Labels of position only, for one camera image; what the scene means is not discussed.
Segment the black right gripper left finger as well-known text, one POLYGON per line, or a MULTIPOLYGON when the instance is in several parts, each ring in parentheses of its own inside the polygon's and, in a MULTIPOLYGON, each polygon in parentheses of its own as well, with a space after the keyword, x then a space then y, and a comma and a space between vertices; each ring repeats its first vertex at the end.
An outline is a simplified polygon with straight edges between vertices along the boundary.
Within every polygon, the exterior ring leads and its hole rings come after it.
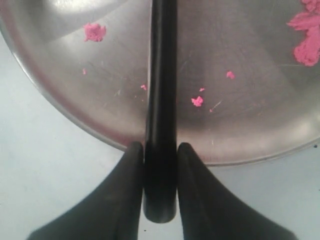
POLYGON ((136 240, 143 193, 144 150, 126 149, 102 183, 73 208, 33 231, 30 240, 136 240))

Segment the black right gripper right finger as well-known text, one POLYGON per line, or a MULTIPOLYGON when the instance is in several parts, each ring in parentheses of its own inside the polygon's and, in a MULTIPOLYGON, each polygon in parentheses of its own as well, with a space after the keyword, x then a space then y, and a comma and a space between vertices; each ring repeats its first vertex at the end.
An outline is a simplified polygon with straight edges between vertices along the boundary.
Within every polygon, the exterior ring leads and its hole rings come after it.
POLYGON ((189 143, 177 151, 177 191, 185 240, 295 240, 296 235, 230 192, 189 143))

